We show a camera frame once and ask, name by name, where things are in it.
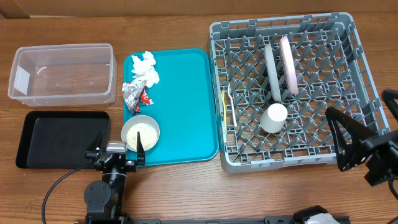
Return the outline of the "pink plate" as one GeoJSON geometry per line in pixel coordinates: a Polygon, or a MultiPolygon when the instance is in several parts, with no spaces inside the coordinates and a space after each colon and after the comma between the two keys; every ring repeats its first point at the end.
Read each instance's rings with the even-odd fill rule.
{"type": "Polygon", "coordinates": [[[283,70],[286,76],[287,88],[293,95],[299,93],[294,60],[288,37],[285,35],[280,39],[280,55],[283,63],[283,70]]]}

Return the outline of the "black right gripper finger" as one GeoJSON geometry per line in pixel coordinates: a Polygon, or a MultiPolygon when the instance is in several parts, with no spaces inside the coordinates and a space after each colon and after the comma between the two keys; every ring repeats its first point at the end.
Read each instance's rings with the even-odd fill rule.
{"type": "Polygon", "coordinates": [[[325,116],[333,137],[337,166],[341,172],[363,164],[372,154],[364,143],[376,132],[334,107],[325,116]]]}
{"type": "Polygon", "coordinates": [[[396,102],[397,97],[397,90],[385,89],[382,91],[382,100],[396,120],[398,120],[398,105],[396,102]]]}

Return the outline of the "yellow plastic spoon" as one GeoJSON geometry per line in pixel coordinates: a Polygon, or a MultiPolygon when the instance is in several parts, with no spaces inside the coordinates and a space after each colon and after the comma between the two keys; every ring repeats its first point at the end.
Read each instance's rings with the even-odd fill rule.
{"type": "Polygon", "coordinates": [[[224,123],[224,130],[225,133],[228,132],[228,125],[227,125],[227,120],[226,120],[226,104],[225,104],[225,90],[221,91],[221,102],[223,105],[223,123],[224,123]]]}

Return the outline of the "teal serving tray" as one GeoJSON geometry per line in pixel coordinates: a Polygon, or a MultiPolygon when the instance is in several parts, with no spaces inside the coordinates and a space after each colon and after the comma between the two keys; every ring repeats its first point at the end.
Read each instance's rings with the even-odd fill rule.
{"type": "Polygon", "coordinates": [[[147,90],[153,104],[140,110],[158,123],[160,137],[146,152],[146,165],[211,160],[219,143],[208,54],[202,49],[152,54],[160,81],[147,90]]]}

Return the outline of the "light grey plate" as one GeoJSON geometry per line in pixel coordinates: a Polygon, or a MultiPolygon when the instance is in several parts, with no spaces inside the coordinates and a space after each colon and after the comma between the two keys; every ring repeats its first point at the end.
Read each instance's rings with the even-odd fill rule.
{"type": "Polygon", "coordinates": [[[281,95],[279,90],[279,80],[277,77],[277,71],[274,61],[274,56],[272,52],[271,44],[267,44],[264,47],[264,55],[266,58],[267,74],[269,77],[269,83],[271,87],[272,97],[275,101],[281,102],[281,95]]]}

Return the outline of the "black tray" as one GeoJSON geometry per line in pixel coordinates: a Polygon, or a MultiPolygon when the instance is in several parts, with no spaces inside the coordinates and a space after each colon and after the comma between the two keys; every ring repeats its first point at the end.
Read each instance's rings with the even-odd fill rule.
{"type": "Polygon", "coordinates": [[[104,111],[31,111],[25,116],[16,166],[21,169],[77,169],[89,164],[88,146],[102,131],[109,139],[110,120],[104,111]]]}

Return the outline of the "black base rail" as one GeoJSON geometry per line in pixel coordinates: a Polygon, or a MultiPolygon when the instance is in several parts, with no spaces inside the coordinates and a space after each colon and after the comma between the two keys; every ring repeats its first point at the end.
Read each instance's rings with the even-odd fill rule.
{"type": "Polygon", "coordinates": [[[293,224],[292,216],[266,216],[256,219],[215,219],[215,220],[169,220],[162,221],[159,219],[133,220],[125,221],[128,224],[293,224]]]}

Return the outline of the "white rice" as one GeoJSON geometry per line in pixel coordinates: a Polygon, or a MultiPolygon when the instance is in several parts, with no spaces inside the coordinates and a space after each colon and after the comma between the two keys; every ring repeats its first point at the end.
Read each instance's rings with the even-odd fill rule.
{"type": "Polygon", "coordinates": [[[146,123],[138,123],[129,128],[126,134],[127,145],[130,150],[136,151],[138,133],[145,151],[154,147],[158,139],[156,129],[146,123]]]}

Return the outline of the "grey bowl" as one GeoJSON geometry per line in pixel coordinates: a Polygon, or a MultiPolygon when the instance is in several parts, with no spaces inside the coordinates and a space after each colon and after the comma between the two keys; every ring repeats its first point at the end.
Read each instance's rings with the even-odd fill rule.
{"type": "Polygon", "coordinates": [[[146,116],[146,115],[137,115],[137,116],[134,116],[134,117],[130,118],[130,119],[124,124],[124,126],[123,126],[123,128],[122,128],[122,131],[121,131],[121,139],[122,139],[122,141],[124,141],[124,142],[127,143],[127,141],[126,141],[126,134],[127,134],[128,130],[129,130],[129,128],[131,128],[133,125],[138,124],[138,123],[146,123],[146,124],[152,126],[153,128],[155,128],[156,131],[157,131],[157,137],[158,137],[157,142],[158,142],[159,137],[160,137],[160,128],[159,128],[159,125],[157,124],[157,122],[156,122],[152,117],[146,116]]]}

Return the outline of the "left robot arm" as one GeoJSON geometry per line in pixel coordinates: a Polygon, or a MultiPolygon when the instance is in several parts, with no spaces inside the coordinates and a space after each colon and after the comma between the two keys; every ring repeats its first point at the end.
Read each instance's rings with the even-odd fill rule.
{"type": "Polygon", "coordinates": [[[136,160],[126,158],[126,142],[110,141],[102,149],[101,140],[102,134],[99,133],[85,152],[93,167],[103,173],[101,180],[90,183],[85,189],[85,223],[132,223],[132,218],[123,212],[123,200],[127,173],[135,172],[137,166],[143,166],[146,162],[140,133],[137,133],[136,160]]]}

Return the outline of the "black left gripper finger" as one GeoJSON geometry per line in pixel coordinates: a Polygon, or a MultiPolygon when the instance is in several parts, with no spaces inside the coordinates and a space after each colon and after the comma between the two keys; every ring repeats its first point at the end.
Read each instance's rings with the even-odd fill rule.
{"type": "Polygon", "coordinates": [[[97,148],[101,147],[101,141],[102,141],[102,131],[99,131],[99,133],[96,135],[94,141],[88,146],[87,151],[95,152],[97,150],[97,148]]]}
{"type": "Polygon", "coordinates": [[[146,157],[145,157],[145,150],[141,143],[140,132],[137,133],[136,151],[137,151],[137,160],[144,161],[146,157]]]}

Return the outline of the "grey dishwasher rack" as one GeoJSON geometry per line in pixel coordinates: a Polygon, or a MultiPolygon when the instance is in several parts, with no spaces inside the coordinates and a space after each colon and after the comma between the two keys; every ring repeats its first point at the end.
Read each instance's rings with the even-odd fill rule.
{"type": "Polygon", "coordinates": [[[356,24],[346,12],[214,22],[209,57],[221,165],[227,173],[334,164],[333,137],[325,117],[331,106],[378,134],[390,130],[356,24]],[[297,95],[289,92],[283,70],[280,39],[285,35],[294,60],[297,95]],[[260,126],[261,114],[274,102],[264,55],[267,44],[272,46],[281,102],[288,111],[277,134],[260,126]]]}

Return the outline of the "white cup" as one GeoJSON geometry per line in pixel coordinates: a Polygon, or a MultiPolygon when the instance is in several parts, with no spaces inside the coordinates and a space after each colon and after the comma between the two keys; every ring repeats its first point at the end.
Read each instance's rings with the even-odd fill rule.
{"type": "Polygon", "coordinates": [[[260,117],[260,126],[267,133],[278,133],[287,119],[287,108],[280,104],[270,105],[260,117]]]}

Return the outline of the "crumpled white napkin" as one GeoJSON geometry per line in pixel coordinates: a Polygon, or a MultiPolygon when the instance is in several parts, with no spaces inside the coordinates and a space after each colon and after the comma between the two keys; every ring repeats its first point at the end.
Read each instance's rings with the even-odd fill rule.
{"type": "Polygon", "coordinates": [[[155,70],[156,60],[151,52],[145,51],[142,54],[143,60],[136,55],[133,55],[131,58],[134,62],[133,69],[131,70],[134,74],[132,76],[134,79],[146,81],[146,87],[148,88],[152,88],[153,85],[158,84],[160,77],[155,70]]]}

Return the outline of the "red silver snack wrapper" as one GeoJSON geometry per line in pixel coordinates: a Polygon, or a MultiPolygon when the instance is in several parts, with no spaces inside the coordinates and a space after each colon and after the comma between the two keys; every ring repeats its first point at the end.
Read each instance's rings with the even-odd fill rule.
{"type": "Polygon", "coordinates": [[[140,113],[140,105],[152,105],[154,102],[146,92],[146,80],[135,79],[128,83],[123,83],[122,96],[124,102],[133,114],[140,113]]]}

